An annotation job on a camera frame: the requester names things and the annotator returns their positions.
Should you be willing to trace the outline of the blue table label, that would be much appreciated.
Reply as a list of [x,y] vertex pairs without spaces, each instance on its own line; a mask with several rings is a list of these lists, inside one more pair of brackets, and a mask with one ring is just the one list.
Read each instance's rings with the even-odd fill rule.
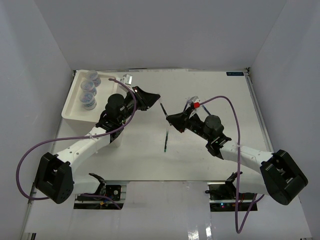
[[226,75],[237,77],[237,76],[244,76],[244,73],[241,71],[227,71]]

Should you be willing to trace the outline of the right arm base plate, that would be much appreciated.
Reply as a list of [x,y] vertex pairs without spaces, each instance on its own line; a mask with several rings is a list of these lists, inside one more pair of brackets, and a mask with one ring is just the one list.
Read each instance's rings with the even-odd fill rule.
[[[212,213],[234,212],[236,195],[226,184],[213,183],[208,185],[205,194],[209,197],[209,207]],[[239,193],[238,211],[246,212],[254,198],[253,193]]]

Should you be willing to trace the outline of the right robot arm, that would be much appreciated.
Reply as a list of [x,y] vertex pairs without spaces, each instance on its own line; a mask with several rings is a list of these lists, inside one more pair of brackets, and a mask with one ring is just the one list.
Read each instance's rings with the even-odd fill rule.
[[236,200],[243,193],[268,195],[282,205],[288,205],[307,185],[308,179],[285,150],[267,152],[240,146],[224,133],[224,126],[216,115],[205,120],[190,108],[168,115],[166,120],[180,133],[189,130],[207,141],[208,152],[219,159],[240,163],[257,173],[237,180],[232,174],[226,181],[226,195]]

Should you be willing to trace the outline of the dark green pen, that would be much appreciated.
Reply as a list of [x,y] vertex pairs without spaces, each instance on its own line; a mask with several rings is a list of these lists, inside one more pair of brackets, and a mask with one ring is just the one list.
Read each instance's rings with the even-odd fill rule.
[[164,153],[167,152],[168,137],[169,137],[169,126],[166,128],[165,141],[164,141]]

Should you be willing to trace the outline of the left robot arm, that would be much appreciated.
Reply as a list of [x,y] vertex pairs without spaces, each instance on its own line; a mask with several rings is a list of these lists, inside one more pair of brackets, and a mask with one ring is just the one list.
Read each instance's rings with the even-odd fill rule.
[[107,191],[106,181],[94,173],[76,178],[77,168],[99,149],[113,143],[136,110],[148,110],[160,97],[138,86],[133,87],[126,96],[120,93],[109,96],[99,121],[85,139],[56,154],[47,152],[41,157],[35,187],[56,204],[63,203],[72,194],[89,194],[96,200],[103,198]]

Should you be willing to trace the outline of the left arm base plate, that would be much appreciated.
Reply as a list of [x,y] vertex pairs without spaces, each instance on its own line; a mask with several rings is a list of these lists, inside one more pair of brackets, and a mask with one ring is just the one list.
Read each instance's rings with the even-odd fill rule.
[[78,210],[121,210],[125,199],[126,186],[108,184],[96,193],[77,195],[73,208]]

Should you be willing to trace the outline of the blue pen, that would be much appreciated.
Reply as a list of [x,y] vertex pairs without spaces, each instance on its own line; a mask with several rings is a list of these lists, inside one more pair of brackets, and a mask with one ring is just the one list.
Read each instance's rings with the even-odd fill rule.
[[205,105],[202,105],[202,108],[204,109],[204,111],[205,111],[208,115],[211,115],[211,113],[210,113],[209,110],[205,107]]

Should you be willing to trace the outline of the black pen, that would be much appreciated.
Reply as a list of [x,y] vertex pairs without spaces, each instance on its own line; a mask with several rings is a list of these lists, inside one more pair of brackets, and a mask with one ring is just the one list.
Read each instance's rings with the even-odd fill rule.
[[167,114],[167,111],[165,110],[164,105],[163,105],[163,103],[162,103],[162,102],[160,102],[160,106],[161,106],[161,109],[162,109],[162,111],[163,111],[163,113],[164,113],[165,117],[167,118],[167,117],[168,117],[168,114]]

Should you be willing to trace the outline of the white three-drawer storage box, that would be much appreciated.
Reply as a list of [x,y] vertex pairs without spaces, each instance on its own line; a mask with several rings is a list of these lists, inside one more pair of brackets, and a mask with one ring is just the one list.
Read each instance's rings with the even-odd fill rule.
[[109,78],[120,80],[120,77],[113,72],[98,72],[101,84],[97,87],[97,94],[94,97],[96,107],[92,110],[86,110],[80,101],[82,94],[81,83],[86,80],[87,71],[79,70],[75,73],[71,88],[69,90],[66,102],[64,104],[61,116],[74,131],[72,136],[84,136],[98,122],[100,115],[108,102],[108,97],[119,93],[126,94],[117,83],[109,81]]

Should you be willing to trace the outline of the clear jar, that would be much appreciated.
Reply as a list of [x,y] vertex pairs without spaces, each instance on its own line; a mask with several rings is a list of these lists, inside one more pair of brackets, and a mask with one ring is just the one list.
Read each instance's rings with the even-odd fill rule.
[[95,96],[91,92],[83,92],[79,96],[79,101],[81,102],[85,110],[93,110],[97,106]]
[[95,87],[98,87],[101,84],[101,78],[96,70],[89,70],[86,73],[86,79],[92,81]]
[[94,96],[97,94],[97,89],[93,81],[91,80],[84,80],[80,84],[80,88],[83,92],[92,93]]

